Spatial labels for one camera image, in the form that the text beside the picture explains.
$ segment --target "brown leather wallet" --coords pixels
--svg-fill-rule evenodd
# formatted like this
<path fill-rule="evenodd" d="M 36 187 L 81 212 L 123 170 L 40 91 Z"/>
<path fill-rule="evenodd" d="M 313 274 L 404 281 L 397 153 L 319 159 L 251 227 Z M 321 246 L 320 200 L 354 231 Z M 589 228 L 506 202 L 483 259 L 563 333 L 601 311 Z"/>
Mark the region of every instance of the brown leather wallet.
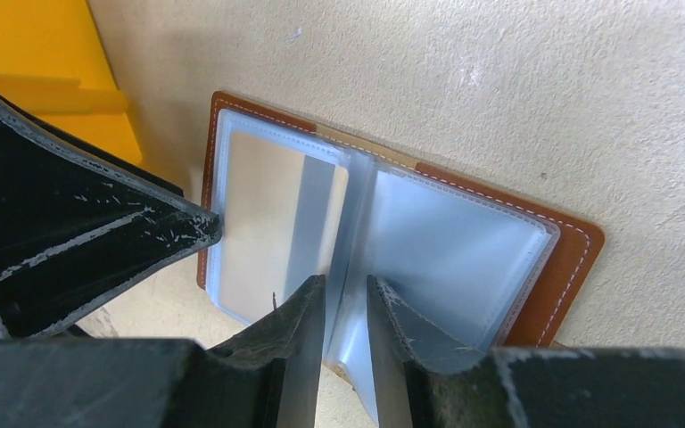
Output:
<path fill-rule="evenodd" d="M 580 218 L 366 139 L 225 92 L 217 92 L 212 97 L 202 188 L 202 206 L 207 209 L 212 209 L 213 203 L 218 117 L 222 111 L 234 111 L 273 126 L 313 136 L 334 147 L 364 153 L 378 162 L 419 175 L 428 185 L 448 186 L 454 192 L 484 200 L 495 207 L 502 206 L 511 215 L 540 221 L 547 228 L 555 228 L 557 241 L 551 246 L 547 261 L 541 266 L 525 299 L 509 310 L 506 320 L 510 323 L 502 340 L 493 344 L 549 346 L 605 242 L 600 228 Z M 229 237 L 229 234 L 230 225 L 225 224 L 225 237 Z M 198 284 L 202 288 L 207 283 L 207 270 L 207 251 L 202 251 L 198 256 Z"/>

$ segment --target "yellow object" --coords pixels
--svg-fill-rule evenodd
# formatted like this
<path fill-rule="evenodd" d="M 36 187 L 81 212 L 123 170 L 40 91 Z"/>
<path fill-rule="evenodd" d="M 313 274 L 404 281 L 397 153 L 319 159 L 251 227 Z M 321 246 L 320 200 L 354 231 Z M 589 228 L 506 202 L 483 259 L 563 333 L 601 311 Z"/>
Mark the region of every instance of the yellow object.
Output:
<path fill-rule="evenodd" d="M 134 165 L 142 154 L 85 0 L 0 1 L 0 95 Z"/>

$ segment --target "open wallet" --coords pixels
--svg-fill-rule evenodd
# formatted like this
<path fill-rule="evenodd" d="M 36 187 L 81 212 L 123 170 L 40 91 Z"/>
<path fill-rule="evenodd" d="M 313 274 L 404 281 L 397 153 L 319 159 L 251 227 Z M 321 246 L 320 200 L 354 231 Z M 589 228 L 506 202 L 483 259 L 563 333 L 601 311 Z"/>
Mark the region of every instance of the open wallet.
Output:
<path fill-rule="evenodd" d="M 367 277 L 467 347 L 546 347 L 605 237 L 595 225 L 239 96 L 212 98 L 198 284 L 249 325 L 326 276 L 323 358 L 377 420 Z"/>

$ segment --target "brown leather trim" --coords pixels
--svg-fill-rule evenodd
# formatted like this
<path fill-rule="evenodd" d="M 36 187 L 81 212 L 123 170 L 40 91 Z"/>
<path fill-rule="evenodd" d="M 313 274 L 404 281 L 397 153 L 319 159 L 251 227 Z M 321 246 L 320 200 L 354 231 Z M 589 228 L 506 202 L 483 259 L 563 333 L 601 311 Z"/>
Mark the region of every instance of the brown leather trim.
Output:
<path fill-rule="evenodd" d="M 226 92 L 215 92 L 211 97 L 211 114 L 209 125 L 209 139 L 206 141 L 206 161 L 203 165 L 203 185 L 201 187 L 201 206 L 211 209 L 211 187 L 214 183 L 214 151 L 216 150 L 217 117 L 222 109 L 233 109 L 247 112 L 261 119 L 270 119 L 281 125 L 315 134 L 317 126 L 313 122 L 292 116 L 269 107 L 251 103 Z M 198 274 L 195 278 L 198 286 L 206 288 L 206 255 L 208 250 L 198 252 Z"/>
<path fill-rule="evenodd" d="M 605 243 L 597 226 L 562 212 L 419 162 L 416 171 L 459 190 L 492 199 L 558 224 L 560 238 L 504 341 L 507 346 L 549 346 Z"/>

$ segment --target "wallet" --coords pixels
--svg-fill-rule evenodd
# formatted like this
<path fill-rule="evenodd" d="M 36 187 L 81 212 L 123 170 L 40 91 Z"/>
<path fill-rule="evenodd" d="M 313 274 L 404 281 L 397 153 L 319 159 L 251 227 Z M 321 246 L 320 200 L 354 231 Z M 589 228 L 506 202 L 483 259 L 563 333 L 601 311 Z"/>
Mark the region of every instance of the wallet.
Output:
<path fill-rule="evenodd" d="M 467 347 L 549 346 L 605 241 L 592 223 L 225 92 L 202 206 L 222 240 L 198 284 L 250 324 L 326 276 L 324 360 L 376 420 L 367 276 Z"/>

